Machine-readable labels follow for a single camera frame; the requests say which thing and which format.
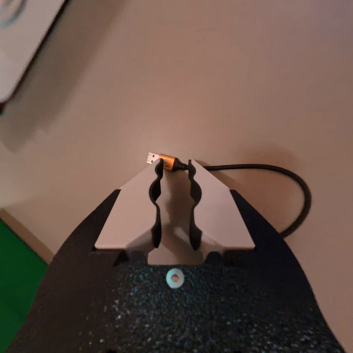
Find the black cable orange plugs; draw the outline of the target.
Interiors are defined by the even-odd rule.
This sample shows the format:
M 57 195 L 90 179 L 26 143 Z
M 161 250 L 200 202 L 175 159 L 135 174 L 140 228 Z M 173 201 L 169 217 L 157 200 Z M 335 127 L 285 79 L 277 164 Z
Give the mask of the black cable orange plugs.
M 181 162 L 177 157 L 172 157 L 164 154 L 157 154 L 153 152 L 148 153 L 147 163 L 152 164 L 157 159 L 161 158 L 163 160 L 163 168 L 170 170 L 172 172 L 179 170 L 188 170 L 187 164 Z M 312 194 L 307 185 L 307 183 L 298 174 L 285 169 L 283 167 L 268 165 L 268 164 L 233 164 L 233 165 L 208 165 L 204 166 L 209 172 L 222 171 L 222 170 L 267 170 L 270 172 L 278 173 L 284 175 L 298 184 L 303 193 L 303 206 L 302 210 L 297 216 L 297 218 L 288 226 L 285 230 L 281 232 L 283 238 L 287 238 L 292 233 L 294 233 L 306 220 L 312 206 Z

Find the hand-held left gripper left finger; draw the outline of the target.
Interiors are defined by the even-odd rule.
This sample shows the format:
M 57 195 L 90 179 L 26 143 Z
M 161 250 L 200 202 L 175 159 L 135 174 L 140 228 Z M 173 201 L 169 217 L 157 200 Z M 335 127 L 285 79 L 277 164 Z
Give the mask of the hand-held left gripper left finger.
M 163 160 L 156 159 L 119 189 L 96 249 L 151 252 L 159 247 L 162 227 L 156 201 L 162 177 Z

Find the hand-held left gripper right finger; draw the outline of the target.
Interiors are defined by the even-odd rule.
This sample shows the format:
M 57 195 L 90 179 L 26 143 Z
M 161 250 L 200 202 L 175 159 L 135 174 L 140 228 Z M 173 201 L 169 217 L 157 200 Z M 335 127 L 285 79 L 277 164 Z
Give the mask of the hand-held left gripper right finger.
M 255 244 L 231 190 L 195 160 L 188 162 L 193 205 L 189 239 L 201 252 L 251 251 Z

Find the green plastic bin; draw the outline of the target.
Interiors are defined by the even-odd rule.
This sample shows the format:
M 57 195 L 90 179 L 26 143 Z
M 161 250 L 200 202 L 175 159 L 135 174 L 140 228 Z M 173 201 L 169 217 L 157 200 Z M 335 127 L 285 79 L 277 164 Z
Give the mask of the green plastic bin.
M 47 264 L 0 221 L 0 351 L 22 327 Z

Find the wooden document stand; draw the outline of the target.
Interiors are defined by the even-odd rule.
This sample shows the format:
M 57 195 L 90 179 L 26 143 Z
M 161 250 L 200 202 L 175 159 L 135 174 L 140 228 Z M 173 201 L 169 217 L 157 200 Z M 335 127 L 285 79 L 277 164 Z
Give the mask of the wooden document stand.
M 39 49 L 63 0 L 0 1 L 0 102 L 7 102 Z

